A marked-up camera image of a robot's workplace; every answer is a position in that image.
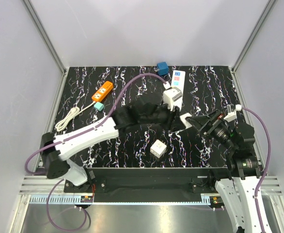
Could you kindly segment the white cube adapter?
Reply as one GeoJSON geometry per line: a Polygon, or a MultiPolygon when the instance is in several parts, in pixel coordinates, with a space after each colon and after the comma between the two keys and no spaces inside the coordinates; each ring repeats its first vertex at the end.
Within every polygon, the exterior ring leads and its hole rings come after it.
{"type": "Polygon", "coordinates": [[[164,152],[167,149],[167,145],[161,142],[160,140],[156,140],[150,148],[151,154],[153,154],[157,159],[160,159],[164,152]]]}

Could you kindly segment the white multicolour power strip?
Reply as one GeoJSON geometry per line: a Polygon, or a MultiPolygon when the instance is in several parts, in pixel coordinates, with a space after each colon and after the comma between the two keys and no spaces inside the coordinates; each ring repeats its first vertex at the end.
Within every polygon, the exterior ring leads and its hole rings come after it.
{"type": "Polygon", "coordinates": [[[181,91],[182,96],[176,100],[176,106],[182,109],[184,85],[186,73],[180,70],[174,70],[172,74],[171,87],[176,87],[181,91]]]}

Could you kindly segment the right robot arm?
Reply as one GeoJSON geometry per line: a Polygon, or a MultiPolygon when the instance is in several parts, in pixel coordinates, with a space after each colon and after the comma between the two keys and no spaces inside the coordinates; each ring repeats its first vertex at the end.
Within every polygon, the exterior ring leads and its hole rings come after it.
{"type": "Polygon", "coordinates": [[[186,121],[204,138],[213,138],[227,149],[228,173],[210,172],[207,187],[218,192],[235,233],[270,233],[260,190],[264,175],[253,150],[254,128],[241,122],[229,129],[235,116],[217,110],[204,116],[188,116],[186,121]]]}

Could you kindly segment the white charger plug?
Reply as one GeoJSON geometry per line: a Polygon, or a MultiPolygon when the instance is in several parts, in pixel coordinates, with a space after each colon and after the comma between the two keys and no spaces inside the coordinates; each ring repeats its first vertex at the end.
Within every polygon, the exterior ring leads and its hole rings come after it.
{"type": "Polygon", "coordinates": [[[192,125],[186,120],[187,117],[191,117],[191,116],[192,115],[190,113],[185,113],[185,114],[180,116],[180,119],[181,119],[182,123],[184,124],[185,129],[192,127],[192,125]]]}

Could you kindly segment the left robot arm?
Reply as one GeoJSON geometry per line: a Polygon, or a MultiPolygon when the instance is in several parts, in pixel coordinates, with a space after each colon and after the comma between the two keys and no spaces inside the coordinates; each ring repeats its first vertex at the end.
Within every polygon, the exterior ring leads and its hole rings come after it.
{"type": "Polygon", "coordinates": [[[70,181],[80,192],[87,192],[92,181],[86,170],[71,160],[74,154],[100,142],[118,138],[135,126],[155,124],[170,132],[183,131],[194,126],[201,129],[204,126],[203,120],[212,116],[215,117],[212,126],[236,119],[236,114],[225,116],[216,112],[196,117],[189,113],[181,115],[177,106],[134,102],[73,132],[62,135],[45,133],[40,145],[45,175],[48,179],[61,177],[70,181]]]}

